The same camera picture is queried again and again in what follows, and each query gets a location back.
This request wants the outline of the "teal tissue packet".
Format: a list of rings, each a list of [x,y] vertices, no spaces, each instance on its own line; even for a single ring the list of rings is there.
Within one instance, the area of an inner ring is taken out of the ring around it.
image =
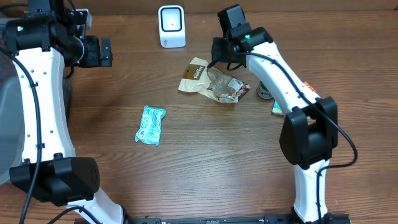
[[[167,114],[165,109],[145,105],[135,142],[158,146],[162,132],[162,119]]]

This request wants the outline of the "green lid jar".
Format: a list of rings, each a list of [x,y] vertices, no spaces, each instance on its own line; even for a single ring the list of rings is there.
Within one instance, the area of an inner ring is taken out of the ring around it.
[[[265,100],[270,100],[273,99],[273,96],[271,95],[271,93],[269,92],[269,90],[265,87],[265,85],[263,84],[263,82],[259,82],[258,86],[257,86],[257,94]]]

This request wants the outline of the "orange snack packet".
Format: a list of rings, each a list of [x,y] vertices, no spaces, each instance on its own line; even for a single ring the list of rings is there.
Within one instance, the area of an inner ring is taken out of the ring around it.
[[[310,90],[312,90],[313,92],[316,92],[316,90],[315,90],[309,83],[304,82],[304,85],[305,85],[306,87],[308,87]]]

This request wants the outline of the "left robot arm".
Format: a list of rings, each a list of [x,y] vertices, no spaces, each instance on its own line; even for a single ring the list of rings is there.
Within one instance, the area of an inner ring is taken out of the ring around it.
[[[65,68],[110,67],[111,42],[87,35],[87,9],[61,0],[29,0],[28,12],[6,23],[3,54],[16,68],[22,93],[22,162],[11,167],[11,183],[40,202],[75,211],[87,223],[127,223],[124,208],[100,186],[91,157],[78,157],[67,125]]]

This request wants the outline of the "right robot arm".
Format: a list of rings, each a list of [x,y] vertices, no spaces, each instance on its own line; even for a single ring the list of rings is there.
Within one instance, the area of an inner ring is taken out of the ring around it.
[[[244,66],[260,79],[282,110],[280,148],[295,171],[293,210],[300,223],[327,223],[325,174],[338,144],[337,105],[304,84],[263,27],[253,29],[240,5],[218,14],[222,37],[213,40],[213,63]]]

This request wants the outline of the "brown PanTree snack bag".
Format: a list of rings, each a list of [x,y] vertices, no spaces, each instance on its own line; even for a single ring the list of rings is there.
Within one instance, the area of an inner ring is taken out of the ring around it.
[[[231,104],[237,103],[251,89],[249,84],[207,66],[206,60],[195,57],[186,67],[178,90]]]

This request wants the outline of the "teal gum packet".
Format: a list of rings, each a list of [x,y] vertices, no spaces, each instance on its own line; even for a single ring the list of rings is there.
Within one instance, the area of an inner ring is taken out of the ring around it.
[[[281,109],[281,107],[279,106],[279,104],[274,101],[273,107],[272,107],[272,114],[276,115],[276,116],[283,116],[283,111]]]

